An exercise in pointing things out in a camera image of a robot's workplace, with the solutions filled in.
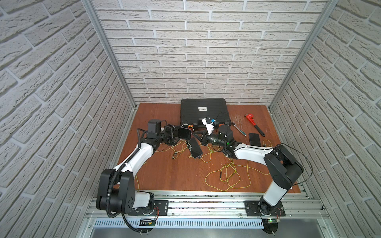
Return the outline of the blue-edged smartphone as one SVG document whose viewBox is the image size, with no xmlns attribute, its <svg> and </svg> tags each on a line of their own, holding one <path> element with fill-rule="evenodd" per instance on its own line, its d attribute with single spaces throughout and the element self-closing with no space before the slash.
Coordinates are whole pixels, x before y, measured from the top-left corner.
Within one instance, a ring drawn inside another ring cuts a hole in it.
<svg viewBox="0 0 381 238">
<path fill-rule="evenodd" d="M 191 152 L 190 154 L 193 158 L 200 158 L 203 155 L 203 151 L 201 150 L 200 145 L 194 137 L 191 138 L 188 144 L 188 148 Z"/>
</svg>

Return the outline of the purple-edged smartphone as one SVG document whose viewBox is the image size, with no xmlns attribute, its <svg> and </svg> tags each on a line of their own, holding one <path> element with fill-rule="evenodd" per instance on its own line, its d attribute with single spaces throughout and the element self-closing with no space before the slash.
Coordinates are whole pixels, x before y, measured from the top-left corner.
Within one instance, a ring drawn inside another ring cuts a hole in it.
<svg viewBox="0 0 381 238">
<path fill-rule="evenodd" d="M 177 131 L 177 137 L 183 140 L 191 140 L 192 130 L 180 127 Z"/>
</svg>

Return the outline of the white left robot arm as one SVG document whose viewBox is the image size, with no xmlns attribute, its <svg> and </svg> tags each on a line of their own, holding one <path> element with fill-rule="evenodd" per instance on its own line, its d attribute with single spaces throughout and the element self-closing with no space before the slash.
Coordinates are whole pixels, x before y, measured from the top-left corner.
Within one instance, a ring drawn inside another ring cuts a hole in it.
<svg viewBox="0 0 381 238">
<path fill-rule="evenodd" d="M 101 173 L 96 208 L 106 211 L 109 218 L 129 214 L 134 209 L 155 210 L 154 195 L 135 188 L 135 177 L 144 163 L 162 143 L 174 146 L 179 126 L 150 125 L 148 130 L 137 129 L 138 143 L 134 151 L 120 164 Z"/>
</svg>

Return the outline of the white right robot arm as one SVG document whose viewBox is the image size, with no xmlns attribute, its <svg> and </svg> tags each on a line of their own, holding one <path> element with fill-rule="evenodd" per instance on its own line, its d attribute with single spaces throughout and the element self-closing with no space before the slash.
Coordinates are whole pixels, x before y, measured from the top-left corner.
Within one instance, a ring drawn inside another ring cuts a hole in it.
<svg viewBox="0 0 381 238">
<path fill-rule="evenodd" d="M 263 209 L 277 206 L 304 172 L 301 163 L 283 145 L 258 147 L 237 142 L 227 136 L 219 138 L 216 134 L 206 134 L 196 138 L 202 145 L 220 146 L 222 153 L 229 158 L 267 166 L 272 182 L 260 199 L 260 206 Z"/>
</svg>

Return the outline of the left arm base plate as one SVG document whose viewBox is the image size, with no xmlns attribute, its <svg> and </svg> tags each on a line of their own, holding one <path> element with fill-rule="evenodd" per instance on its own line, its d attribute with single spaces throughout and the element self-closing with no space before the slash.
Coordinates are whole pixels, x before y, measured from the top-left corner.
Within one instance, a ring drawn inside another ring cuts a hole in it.
<svg viewBox="0 0 381 238">
<path fill-rule="evenodd" d="M 140 207 L 131 210 L 129 216 L 166 216 L 168 213 L 169 201 L 168 200 L 155 200 L 149 203 L 147 207 Z"/>
</svg>

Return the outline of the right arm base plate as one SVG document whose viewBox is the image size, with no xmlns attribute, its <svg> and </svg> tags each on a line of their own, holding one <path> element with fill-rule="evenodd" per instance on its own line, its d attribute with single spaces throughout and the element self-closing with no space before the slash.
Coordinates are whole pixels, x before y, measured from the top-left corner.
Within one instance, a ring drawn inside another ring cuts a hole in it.
<svg viewBox="0 0 381 238">
<path fill-rule="evenodd" d="M 275 206 L 271 206 L 262 200 L 247 200 L 244 201 L 246 214 L 248 217 L 284 217 L 285 209 L 281 201 Z"/>
</svg>

